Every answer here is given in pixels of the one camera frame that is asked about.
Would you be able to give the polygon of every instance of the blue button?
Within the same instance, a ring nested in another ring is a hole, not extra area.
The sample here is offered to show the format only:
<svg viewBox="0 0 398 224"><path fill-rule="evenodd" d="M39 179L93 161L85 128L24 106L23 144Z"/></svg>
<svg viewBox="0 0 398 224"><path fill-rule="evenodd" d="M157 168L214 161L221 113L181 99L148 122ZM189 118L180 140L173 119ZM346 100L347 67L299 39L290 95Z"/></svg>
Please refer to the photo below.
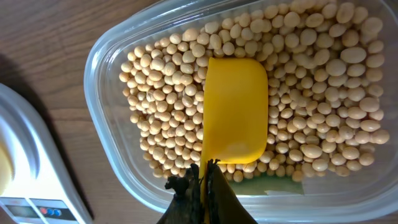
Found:
<svg viewBox="0 0 398 224"><path fill-rule="evenodd" d="M59 209L55 209L55 210L54 210L54 215L60 217L61 214L62 214L62 213L61 213L61 211L60 211Z"/></svg>
<svg viewBox="0 0 398 224"><path fill-rule="evenodd" d="M47 209L47 214L48 215L54 215L54 210L52 210L51 208Z"/></svg>

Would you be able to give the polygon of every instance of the scale weighing platform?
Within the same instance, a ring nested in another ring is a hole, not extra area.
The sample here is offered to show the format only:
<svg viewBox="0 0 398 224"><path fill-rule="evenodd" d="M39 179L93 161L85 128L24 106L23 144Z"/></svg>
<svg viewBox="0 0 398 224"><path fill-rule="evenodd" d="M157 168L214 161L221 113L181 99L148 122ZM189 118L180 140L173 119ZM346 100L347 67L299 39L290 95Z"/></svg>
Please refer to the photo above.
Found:
<svg viewBox="0 0 398 224"><path fill-rule="evenodd" d="M17 223L93 223L44 121L2 84L0 206Z"/></svg>

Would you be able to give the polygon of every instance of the yellow scoop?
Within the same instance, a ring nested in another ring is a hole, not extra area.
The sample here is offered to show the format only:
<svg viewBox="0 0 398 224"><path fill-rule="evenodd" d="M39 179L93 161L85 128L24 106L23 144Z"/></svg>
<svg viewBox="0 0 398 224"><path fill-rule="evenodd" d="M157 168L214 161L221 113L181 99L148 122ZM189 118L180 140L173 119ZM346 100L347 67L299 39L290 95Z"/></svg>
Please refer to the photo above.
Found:
<svg viewBox="0 0 398 224"><path fill-rule="evenodd" d="M204 103L200 177L205 175L210 159L245 164L260 158L267 146L268 79L259 62L211 58ZM201 201L206 205L205 192L202 184Z"/></svg>

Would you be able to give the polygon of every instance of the scale display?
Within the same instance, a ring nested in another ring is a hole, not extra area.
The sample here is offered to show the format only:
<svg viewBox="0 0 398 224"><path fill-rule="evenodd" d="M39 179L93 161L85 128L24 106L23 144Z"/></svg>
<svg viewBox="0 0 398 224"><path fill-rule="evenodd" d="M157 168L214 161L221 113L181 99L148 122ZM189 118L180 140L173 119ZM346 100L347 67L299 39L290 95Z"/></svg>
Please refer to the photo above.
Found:
<svg viewBox="0 0 398 224"><path fill-rule="evenodd" d="M32 207L15 205L6 205L6 207L16 217L39 218Z"/></svg>

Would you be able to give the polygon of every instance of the red button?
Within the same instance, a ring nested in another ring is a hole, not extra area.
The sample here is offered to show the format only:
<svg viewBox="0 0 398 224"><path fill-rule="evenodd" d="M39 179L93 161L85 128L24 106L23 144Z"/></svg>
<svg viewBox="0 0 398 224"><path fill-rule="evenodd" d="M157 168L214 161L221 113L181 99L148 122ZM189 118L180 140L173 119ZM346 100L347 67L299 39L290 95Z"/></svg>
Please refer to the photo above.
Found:
<svg viewBox="0 0 398 224"><path fill-rule="evenodd" d="M43 207L40 207L40 212L41 212L43 215L45 215L45 214L47 214L47 209L46 209L46 208L43 208Z"/></svg>

